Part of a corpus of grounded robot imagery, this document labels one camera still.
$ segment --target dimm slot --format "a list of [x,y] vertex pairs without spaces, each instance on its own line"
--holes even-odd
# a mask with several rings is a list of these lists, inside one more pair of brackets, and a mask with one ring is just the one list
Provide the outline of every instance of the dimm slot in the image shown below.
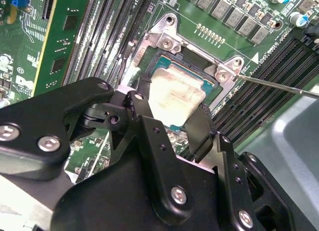
[[82,80],[88,76],[88,73],[89,73],[88,67],[91,66],[94,50],[96,46],[98,45],[102,32],[106,29],[106,25],[108,22],[108,18],[111,15],[111,8],[113,7],[113,4],[114,4],[114,0],[107,0],[107,3],[103,9],[102,17],[99,21],[98,27],[94,32],[93,40],[90,43],[90,47],[85,56],[84,63],[82,63],[82,66],[80,69],[81,73],[80,73],[80,76],[78,77],[78,80]]
[[80,70],[80,68],[82,67],[87,52],[90,48],[90,45],[92,43],[92,39],[94,36],[94,32],[97,28],[97,24],[100,21],[100,18],[102,17],[102,11],[105,7],[107,0],[98,0],[96,5],[95,5],[95,10],[93,12],[93,14],[90,17],[90,23],[89,23],[89,29],[86,33],[86,35],[83,38],[83,41],[80,43],[81,47],[80,47],[80,52],[79,52],[79,56],[76,60],[74,69],[73,69],[73,74],[72,74],[72,81],[75,82],[78,80],[80,73],[82,72]]
[[[126,41],[128,35],[131,33],[132,26],[134,25],[134,22],[137,19],[137,15],[140,13],[140,9],[143,5],[143,1],[144,0],[139,0],[139,2],[135,4],[135,8],[133,9],[133,14],[132,14],[131,19],[129,21],[129,25],[127,26],[128,29],[126,29],[126,31],[124,32],[124,36],[122,38],[118,38],[118,40],[121,40],[122,46],[125,46],[125,41]],[[117,77],[118,77],[118,73],[115,72],[116,69],[114,69],[114,68],[116,65],[116,61],[117,61],[118,57],[120,56],[120,53],[121,53],[121,47],[119,47],[117,49],[117,53],[113,57],[111,65],[108,66],[109,68],[111,68],[111,72],[109,75],[109,81],[111,84],[114,84],[114,85],[116,84]]]
[[[294,73],[289,74],[289,76],[286,79],[279,82],[282,84],[286,84],[288,86],[302,88],[300,87],[300,85],[303,84],[302,83],[303,80],[307,80],[306,79],[307,75],[311,77],[315,77],[316,75],[313,69],[312,69],[313,71],[312,73],[309,73],[309,74],[307,73],[307,69],[311,65],[314,65],[315,61],[316,59],[314,56],[309,57],[304,62],[304,64],[307,64],[308,66],[302,66],[301,68],[299,67],[297,70],[295,70]],[[278,101],[278,99],[284,96],[287,92],[278,91],[273,88],[266,88],[262,90],[264,91],[264,94],[261,97],[261,100],[263,102],[261,104],[257,104],[257,107],[255,109],[254,108],[250,109],[250,112],[245,115],[246,118],[241,117],[240,119],[237,119],[237,122],[233,124],[232,129],[230,130],[226,130],[224,128],[221,129],[222,133],[227,134],[227,136],[229,136],[230,139],[233,139],[234,141],[236,141],[237,140],[236,137],[243,130],[247,130],[247,127],[250,127],[256,123],[260,123],[260,118],[259,118],[260,115],[263,115],[264,113],[269,113],[269,110],[266,110],[265,108],[275,109],[276,111],[280,109],[281,106],[279,106],[276,102]]]
[[[287,86],[294,86],[295,81],[298,81],[299,78],[300,78],[299,81],[302,80],[304,72],[305,72],[304,69],[298,69],[294,71],[293,73],[288,74],[289,76],[287,78],[282,77],[281,80],[278,80],[278,83],[281,83]],[[230,137],[235,137],[234,131],[244,130],[246,126],[248,125],[248,123],[252,122],[251,117],[253,116],[256,117],[261,112],[266,111],[264,110],[264,108],[268,108],[269,103],[272,103],[272,101],[275,101],[278,96],[281,96],[283,94],[282,91],[278,91],[277,89],[273,89],[269,87],[263,87],[263,88],[260,88],[260,90],[262,91],[261,94],[259,95],[256,94],[250,98],[250,101],[255,103],[257,108],[252,107],[249,109],[249,113],[246,113],[244,115],[242,114],[236,115],[237,119],[236,119],[236,122],[233,123],[233,126],[230,128],[223,127],[223,129],[221,129],[223,132],[226,132]],[[256,99],[259,99],[261,102],[260,103],[254,102],[254,100]]]
[[110,21],[110,27],[106,33],[105,40],[103,41],[102,49],[99,51],[99,54],[97,55],[97,58],[96,58],[96,62],[94,63],[94,66],[90,71],[90,74],[93,74],[93,77],[99,77],[99,75],[96,74],[96,71],[98,70],[99,64],[101,63],[101,59],[103,59],[103,56],[105,55],[104,54],[105,48],[106,48],[107,43],[108,43],[110,36],[112,34],[115,23],[117,22],[117,18],[120,15],[120,12],[122,10],[122,6],[123,6],[124,2],[125,2],[125,0],[120,0],[119,6],[118,6],[117,10],[114,12],[113,18]]
[[[307,83],[309,83],[314,77],[316,76],[315,73],[308,74],[303,81],[298,83],[298,87],[302,88],[304,87]],[[280,107],[282,107],[285,103],[287,103],[294,94],[291,93],[286,93],[285,96],[279,101],[276,102],[276,106],[274,106],[272,109],[270,109],[262,118],[261,120],[265,121],[269,119],[275,112],[279,110]],[[234,142],[234,147],[237,147],[240,143],[242,143],[246,138],[250,136],[256,129],[260,127],[261,123],[255,123],[254,126],[252,126],[249,130],[247,130],[244,134],[240,134],[239,138],[236,138]]]
[[[266,77],[270,74],[270,71],[274,69],[275,64],[279,64],[287,55],[285,51],[291,51],[293,48],[297,46],[297,42],[293,41],[291,43],[284,43],[280,44],[277,49],[279,49],[279,52],[276,52],[276,54],[279,54],[278,56],[274,56],[274,53],[269,57],[269,61],[265,61],[261,66],[260,70],[258,68],[255,70],[255,73],[252,77],[259,78],[259,79],[266,79]],[[216,124],[216,127],[220,127],[222,123],[225,122],[225,120],[237,109],[237,107],[243,103],[248,96],[248,94],[252,93],[256,87],[259,85],[253,84],[253,83],[247,83],[245,82],[242,87],[239,89],[239,91],[233,96],[232,100],[229,101],[222,109],[221,112],[219,112],[214,118],[214,122]]]
[[[285,62],[280,69],[278,69],[278,72],[275,73],[272,78],[270,79],[272,82],[278,83],[279,80],[285,75],[287,74],[290,69],[307,53],[307,50],[304,50],[302,48],[298,49],[294,55],[287,61]],[[240,116],[244,116],[245,113],[249,112],[252,107],[256,104],[259,103],[260,101],[262,101],[262,95],[263,93],[265,93],[266,90],[263,89],[261,87],[261,89],[258,89],[257,92],[253,93],[253,99],[250,99],[247,103],[245,103],[245,106],[241,109],[239,109],[239,107],[237,107],[238,111],[241,111],[239,114]],[[223,129],[227,130],[230,129],[230,127],[232,126],[232,124],[235,123],[235,121],[238,119],[237,116],[231,116],[230,120],[227,121],[227,123],[225,123],[223,125]]]
[[[141,8],[140,8],[140,11],[138,12],[138,14],[146,14],[147,10],[149,9],[151,3],[152,3],[153,0],[143,0],[143,3],[141,5]],[[142,20],[143,20],[143,16],[138,16],[133,25],[132,25],[132,28],[126,38],[126,40],[122,43],[120,49],[119,49],[119,52],[118,54],[115,56],[115,60],[113,61],[114,62],[114,66],[111,66],[112,68],[112,71],[111,71],[111,74],[118,74],[119,72],[119,68],[120,66],[118,65],[118,58],[120,56],[120,54],[123,54],[124,53],[124,50],[128,44],[129,41],[133,41],[133,39],[136,37],[139,29],[140,29],[140,26],[141,26],[141,23],[142,23]]]
[[108,61],[108,56],[109,56],[109,53],[110,51],[112,50],[115,42],[116,42],[116,39],[117,37],[119,36],[119,33],[122,31],[123,29],[123,26],[125,25],[125,23],[128,21],[129,19],[129,11],[130,11],[130,8],[133,4],[135,0],[126,0],[125,1],[125,4],[123,6],[123,9],[121,11],[121,15],[120,17],[118,18],[118,21],[117,21],[117,24],[114,28],[114,31],[112,32],[111,34],[111,37],[106,45],[106,49],[105,51],[103,52],[104,56],[102,57],[102,59],[99,61],[99,65],[98,65],[98,71],[95,72],[95,76],[96,77],[100,77],[103,70],[104,70],[104,67],[106,66],[106,62]]
[[[83,36],[85,36],[87,34],[87,30],[88,30],[88,26],[89,26],[89,18],[92,16],[93,10],[94,10],[94,5],[96,3],[97,0],[89,0],[88,5],[86,7],[85,10],[85,14],[82,20],[82,24],[81,27],[79,29],[79,33],[77,35],[77,41],[82,41],[83,40]],[[79,56],[79,52],[80,52],[80,44],[81,43],[74,43],[74,47],[73,47],[73,52],[70,58],[70,62],[69,62],[69,66],[68,69],[66,71],[65,74],[65,78],[63,81],[63,85],[67,85],[69,84],[71,81],[71,74],[74,71],[74,66],[75,66],[75,61]]]

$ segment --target screwdriver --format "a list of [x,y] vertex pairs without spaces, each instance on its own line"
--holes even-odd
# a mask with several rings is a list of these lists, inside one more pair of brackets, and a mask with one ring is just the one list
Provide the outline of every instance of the screwdriver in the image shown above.
[[245,81],[249,81],[249,82],[253,82],[253,83],[257,83],[257,84],[261,84],[261,85],[265,85],[268,87],[272,87],[272,88],[277,88],[283,91],[287,91],[290,93],[294,93],[294,94],[299,94],[302,96],[306,96],[306,97],[310,97],[310,98],[315,98],[315,99],[319,99],[319,94],[318,93],[313,93],[313,92],[308,92],[305,90],[301,90],[298,88],[292,88],[292,87],[288,87],[285,85],[281,85],[281,84],[277,84],[277,83],[273,83],[273,82],[269,82],[269,81],[265,81],[265,80],[261,80],[258,78],[251,78],[251,77],[247,77],[241,74],[233,74],[235,77],[245,80]]

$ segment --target mounting hole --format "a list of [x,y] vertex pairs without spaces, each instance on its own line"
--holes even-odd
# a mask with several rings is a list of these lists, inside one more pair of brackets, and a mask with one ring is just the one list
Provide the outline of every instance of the mounting hole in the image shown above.
[[241,184],[241,179],[239,178],[239,177],[236,177],[236,182],[238,183],[238,184]]
[[158,129],[158,128],[155,127],[155,128],[153,129],[153,131],[154,131],[156,134],[159,134],[160,129]]
[[117,115],[112,115],[109,118],[109,123],[114,125],[114,124],[118,123],[119,120],[120,120],[120,118]]
[[159,148],[160,148],[161,151],[165,151],[165,150],[166,150],[166,146],[163,145],[163,144],[160,144],[160,145],[159,145]]
[[172,26],[174,23],[175,23],[175,19],[174,18],[172,18],[170,16],[166,18],[166,24],[167,25]]
[[234,66],[235,66],[235,67],[239,67],[240,65],[242,65],[242,61],[241,61],[240,59],[236,59],[236,60],[234,61]]
[[279,20],[275,26],[274,26],[274,30],[279,30],[283,27],[283,22],[281,20]]
[[103,82],[99,83],[98,86],[100,88],[104,89],[104,90],[108,90],[109,89],[108,85],[106,83],[103,83]]

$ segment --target metal bracket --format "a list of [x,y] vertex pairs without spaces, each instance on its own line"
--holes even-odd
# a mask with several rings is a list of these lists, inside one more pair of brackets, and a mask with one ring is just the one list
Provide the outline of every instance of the metal bracket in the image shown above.
[[235,74],[239,74],[244,67],[244,59],[240,56],[235,56],[226,62],[223,62],[204,50],[200,49],[192,42],[183,38],[177,33],[178,19],[174,13],[165,14],[144,36],[143,41],[139,45],[137,52],[133,58],[133,66],[137,67],[140,63],[147,47],[160,48],[172,54],[181,51],[181,47],[186,47],[190,51],[198,54],[213,65],[204,69],[204,72],[212,75],[220,83],[223,88],[222,92],[214,99],[210,105],[213,110],[233,89],[236,84]]
[[[244,67],[244,59],[240,56],[235,56],[227,60],[224,64],[219,64],[214,76],[219,82],[219,85],[223,90],[209,105],[209,108],[213,110],[217,105],[226,97],[226,95],[234,88],[237,78],[233,74],[239,74]],[[204,69],[204,72],[208,72],[210,67]]]

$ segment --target screw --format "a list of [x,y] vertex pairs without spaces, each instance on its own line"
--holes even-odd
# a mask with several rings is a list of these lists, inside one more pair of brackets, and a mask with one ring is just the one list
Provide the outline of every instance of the screw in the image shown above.
[[227,143],[230,143],[230,140],[225,136],[223,136],[223,140],[226,141]]
[[143,96],[139,93],[135,93],[134,96],[137,98],[137,99],[140,99],[140,100],[143,100]]
[[13,125],[0,126],[0,141],[10,141],[16,139],[20,135],[20,131]]
[[170,195],[172,196],[174,201],[178,203],[179,205],[184,205],[187,201],[187,196],[185,191],[179,187],[174,186],[171,189]]
[[163,42],[163,47],[164,47],[164,48],[170,48],[170,42],[167,41],[167,40],[164,41],[164,42]]
[[238,215],[239,215],[240,221],[243,223],[245,227],[251,229],[254,226],[253,220],[251,219],[250,215],[246,211],[240,210],[238,212]]
[[254,161],[254,162],[257,162],[256,158],[253,156],[253,155],[249,155],[249,158]]
[[98,86],[100,88],[104,89],[104,90],[108,90],[109,89],[108,85],[106,83],[103,83],[103,82],[99,83]]
[[218,75],[218,78],[219,78],[219,80],[221,80],[221,81],[225,81],[225,80],[227,79],[227,76],[226,76],[226,74],[219,74],[219,75]]
[[53,136],[44,136],[38,141],[38,147],[46,152],[56,151],[60,148],[60,141]]

